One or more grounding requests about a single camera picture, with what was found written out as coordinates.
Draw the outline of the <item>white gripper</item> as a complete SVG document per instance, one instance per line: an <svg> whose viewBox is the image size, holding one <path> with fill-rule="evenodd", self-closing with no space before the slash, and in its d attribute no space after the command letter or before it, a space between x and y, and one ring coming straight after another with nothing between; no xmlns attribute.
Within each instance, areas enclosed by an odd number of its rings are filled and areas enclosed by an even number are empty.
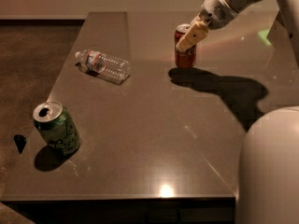
<svg viewBox="0 0 299 224"><path fill-rule="evenodd" d="M176 50L185 52L207 37L208 28L217 30L223 28L237 17L225 0L205 0L199 11L200 21L190 24L182 23L176 29Z"/></svg>

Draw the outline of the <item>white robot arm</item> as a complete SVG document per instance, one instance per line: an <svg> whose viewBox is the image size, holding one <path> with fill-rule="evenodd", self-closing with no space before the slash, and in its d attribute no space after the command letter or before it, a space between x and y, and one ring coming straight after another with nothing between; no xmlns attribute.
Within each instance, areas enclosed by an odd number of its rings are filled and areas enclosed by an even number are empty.
<svg viewBox="0 0 299 224"><path fill-rule="evenodd" d="M262 0L205 0L176 50L184 52ZM276 0L294 56L299 0ZM299 106L277 107L249 128L238 160L235 224L299 224Z"/></svg>

